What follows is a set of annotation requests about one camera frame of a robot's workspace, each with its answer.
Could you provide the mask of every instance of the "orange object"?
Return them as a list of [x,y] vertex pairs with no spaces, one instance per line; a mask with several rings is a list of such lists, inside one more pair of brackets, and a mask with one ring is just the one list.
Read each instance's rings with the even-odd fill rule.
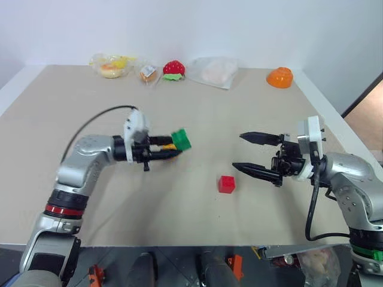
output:
[[97,265],[93,265],[89,267],[88,278],[90,287],[102,287],[102,282],[105,279],[104,270]]
[[234,255],[234,257],[228,258],[227,262],[229,263],[230,269],[233,270],[234,276],[238,281],[241,281],[245,276],[242,273],[242,256]]
[[268,75],[266,81],[276,88],[289,88],[293,83],[293,73],[289,68],[279,67]]

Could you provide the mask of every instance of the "table surface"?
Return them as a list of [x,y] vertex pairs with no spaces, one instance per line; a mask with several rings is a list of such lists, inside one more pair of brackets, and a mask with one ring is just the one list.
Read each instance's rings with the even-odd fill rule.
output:
[[[270,167],[273,146],[253,145],[243,132],[289,132],[317,111],[293,84],[277,89],[268,69],[241,69],[229,91],[184,80],[143,85],[131,73],[118,79],[86,66],[48,66],[0,117],[2,200],[0,243],[25,244],[49,198],[69,138],[97,112],[136,105],[152,135],[185,128],[192,149],[172,161],[107,167],[89,200],[79,236],[84,246],[295,245],[307,243],[312,187],[284,179],[281,188],[235,170],[234,161]],[[120,135],[128,111],[97,119],[82,135]],[[326,129],[325,151],[343,148]],[[236,178],[220,194],[221,175]],[[320,195],[312,234],[348,229],[337,204]],[[322,243],[344,243],[324,239]]]

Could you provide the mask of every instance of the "transparent plastic bag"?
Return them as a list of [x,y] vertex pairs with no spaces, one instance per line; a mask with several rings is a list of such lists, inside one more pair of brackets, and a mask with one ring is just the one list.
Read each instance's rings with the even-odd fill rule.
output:
[[144,59],[135,60],[134,70],[139,80],[147,86],[155,85],[162,76],[161,69]]
[[89,61],[89,65],[97,74],[105,78],[118,78],[125,76],[133,67],[134,58],[119,56],[95,54]]
[[333,248],[311,250],[297,257],[306,276],[305,287],[336,287],[341,267]]
[[232,85],[238,71],[238,61],[226,57],[198,58],[189,63],[186,77],[202,84],[225,88]]

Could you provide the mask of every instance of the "wire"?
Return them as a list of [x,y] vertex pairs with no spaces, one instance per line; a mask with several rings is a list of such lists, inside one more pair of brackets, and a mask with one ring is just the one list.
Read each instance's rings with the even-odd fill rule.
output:
[[330,195],[330,193],[331,193],[332,191],[333,191],[332,188],[329,187],[329,189],[326,191],[326,193],[324,194],[324,196],[326,196],[328,199],[331,199],[331,200],[336,201],[336,198]]
[[109,109],[106,109],[102,112],[99,112],[98,114],[96,114],[95,116],[93,116],[92,118],[90,118],[86,123],[84,123],[78,130],[77,132],[73,135],[73,137],[71,138],[71,140],[69,141],[69,143],[67,144],[66,148],[65,148],[65,151],[62,155],[62,158],[61,158],[61,163],[64,161],[64,159],[66,158],[66,155],[68,154],[68,151],[69,149],[71,148],[73,142],[76,140],[78,134],[80,134],[83,129],[88,125],[90,124],[92,121],[94,121],[95,119],[97,119],[98,117],[100,117],[101,115],[104,115],[106,114],[107,112],[110,112],[110,111],[113,111],[115,109],[125,109],[125,108],[129,108],[129,109],[137,109],[135,106],[131,106],[131,105],[122,105],[122,106],[113,106],[112,108],[109,108]]
[[345,233],[324,233],[314,237],[310,236],[312,218],[314,217],[315,205],[317,204],[318,193],[319,193],[319,180],[320,180],[320,169],[319,169],[319,163],[317,163],[315,165],[315,170],[314,170],[314,189],[312,190],[311,203],[310,203],[309,213],[307,215],[307,220],[306,220],[306,228],[305,228],[306,239],[309,241],[315,241],[318,239],[322,239],[325,237],[332,237],[332,236],[349,237],[349,234],[345,234]]

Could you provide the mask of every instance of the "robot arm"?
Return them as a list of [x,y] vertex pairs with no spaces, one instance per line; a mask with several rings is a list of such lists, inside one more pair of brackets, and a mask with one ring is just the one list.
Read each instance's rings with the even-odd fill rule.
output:
[[[350,237],[351,256],[356,269],[362,274],[383,276],[383,182],[372,166],[352,154],[329,152],[323,155],[318,117],[310,117],[301,127],[298,142],[286,141],[285,135],[250,132],[242,138],[257,144],[277,146],[271,169],[252,163],[233,163],[233,166],[255,178],[282,185],[285,176],[301,181],[310,179],[314,192],[306,223],[306,238],[316,240],[328,236]],[[349,235],[322,234],[311,238],[310,227],[319,187],[327,187],[328,198],[337,201],[349,227]]]
[[124,124],[124,138],[81,138],[57,171],[53,192],[23,253],[21,276],[13,286],[65,286],[74,274],[80,250],[81,240],[75,235],[102,169],[117,161],[135,161],[144,163],[144,170],[149,170],[149,161],[182,152],[176,147],[151,150],[153,145],[169,144],[173,144],[170,136],[148,136],[147,120],[137,109]]

